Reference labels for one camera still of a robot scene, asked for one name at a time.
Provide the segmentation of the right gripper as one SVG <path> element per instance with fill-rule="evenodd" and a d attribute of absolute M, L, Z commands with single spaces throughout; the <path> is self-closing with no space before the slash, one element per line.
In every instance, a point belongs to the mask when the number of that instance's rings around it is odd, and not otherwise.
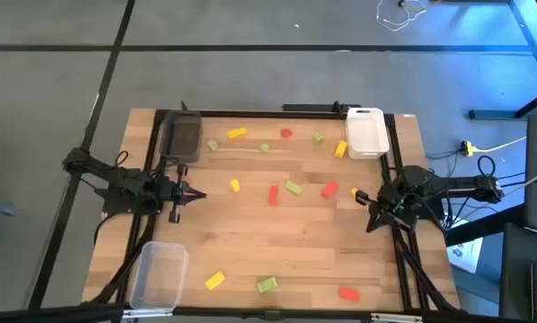
<path fill-rule="evenodd" d="M 382 224 L 414 224 L 415 215 L 412 211 L 414 204 L 413 195 L 401 193 L 392 186 L 382 186 L 377 193 L 377 199 L 373 200 L 366 192 L 356 192 L 356 202 L 360 205 L 369 206 L 369 220 L 366 226 L 367 232 L 377 230 Z"/>

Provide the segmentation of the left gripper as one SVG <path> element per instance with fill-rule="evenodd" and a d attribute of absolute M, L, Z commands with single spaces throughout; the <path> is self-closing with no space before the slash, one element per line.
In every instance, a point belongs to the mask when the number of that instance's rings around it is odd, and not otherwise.
<path fill-rule="evenodd" d="M 158 178 L 160 186 L 159 197 L 164 202 L 172 203 L 172 210 L 169 212 L 168 222 L 177 223 L 180 220 L 178 205 L 182 198 L 182 204 L 187 205 L 191 202 L 206 198 L 206 193 L 193 188 L 187 181 L 184 181 L 187 175 L 187 165 L 184 163 L 177 164 L 177 179 L 172 180 L 168 175 L 161 172 Z"/>

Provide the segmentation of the clear plastic storage bin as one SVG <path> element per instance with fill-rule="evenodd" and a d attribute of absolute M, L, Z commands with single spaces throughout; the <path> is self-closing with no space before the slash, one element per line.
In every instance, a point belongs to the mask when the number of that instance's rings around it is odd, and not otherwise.
<path fill-rule="evenodd" d="M 165 114 L 160 154 L 183 163 L 197 162 L 200 153 L 202 118 L 196 111 Z"/>

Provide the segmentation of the green arch block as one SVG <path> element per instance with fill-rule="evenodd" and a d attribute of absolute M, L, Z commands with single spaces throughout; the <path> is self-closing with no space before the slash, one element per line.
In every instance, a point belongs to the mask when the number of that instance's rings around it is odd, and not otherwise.
<path fill-rule="evenodd" d="M 269 292 L 276 288 L 278 288 L 278 282 L 275 276 L 257 282 L 257 290 L 259 293 Z"/>

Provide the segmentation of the white plastic bin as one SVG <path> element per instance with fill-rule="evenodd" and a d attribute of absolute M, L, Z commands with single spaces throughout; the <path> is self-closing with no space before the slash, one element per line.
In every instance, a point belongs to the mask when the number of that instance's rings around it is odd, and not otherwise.
<path fill-rule="evenodd" d="M 384 114 L 380 109 L 349 108 L 345 131 L 351 159 L 378 159 L 390 150 Z"/>

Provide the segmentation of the white paper sheet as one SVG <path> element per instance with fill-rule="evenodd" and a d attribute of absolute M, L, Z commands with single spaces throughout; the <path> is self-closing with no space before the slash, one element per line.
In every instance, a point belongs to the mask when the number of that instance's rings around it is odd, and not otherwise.
<path fill-rule="evenodd" d="M 480 257 L 482 238 L 453 245 L 446 249 L 448 259 L 453 266 L 461 270 L 475 274 Z"/>

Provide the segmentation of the black desk crossbar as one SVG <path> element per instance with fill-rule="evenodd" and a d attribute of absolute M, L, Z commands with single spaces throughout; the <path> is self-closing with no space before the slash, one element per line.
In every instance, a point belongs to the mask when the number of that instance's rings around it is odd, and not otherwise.
<path fill-rule="evenodd" d="M 524 204 L 452 228 L 446 235 L 445 244 L 451 247 L 500 233 L 507 223 L 524 225 Z"/>

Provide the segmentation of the black table frame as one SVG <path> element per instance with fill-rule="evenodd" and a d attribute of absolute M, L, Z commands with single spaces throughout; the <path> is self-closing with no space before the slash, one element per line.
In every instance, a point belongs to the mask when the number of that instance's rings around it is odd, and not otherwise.
<path fill-rule="evenodd" d="M 189 182 L 207 198 L 181 209 L 178 223 L 162 211 L 154 238 L 178 242 L 189 265 L 176 315 L 261 319 L 411 319 L 415 323 L 526 323 L 471 315 L 461 310 L 406 309 L 388 228 L 365 229 L 368 213 L 350 189 L 376 192 L 383 183 L 380 160 L 334 156 L 345 136 L 345 120 L 335 113 L 211 110 L 203 113 L 203 136 L 220 143 L 203 148 L 189 168 Z M 230 139 L 227 132 L 248 133 Z M 281 136 L 283 128 L 293 134 Z M 322 133 L 321 144 L 313 141 Z M 267 153 L 260 150 L 268 144 Z M 232 179 L 240 181 L 234 192 Z M 292 180 L 297 196 L 285 189 Z M 321 196 L 331 181 L 336 194 Z M 277 205 L 269 188 L 278 186 Z M 209 291 L 205 281 L 223 272 Z M 259 293 L 257 282 L 275 276 L 278 288 Z M 359 291 L 360 301 L 339 297 L 339 288 Z"/>

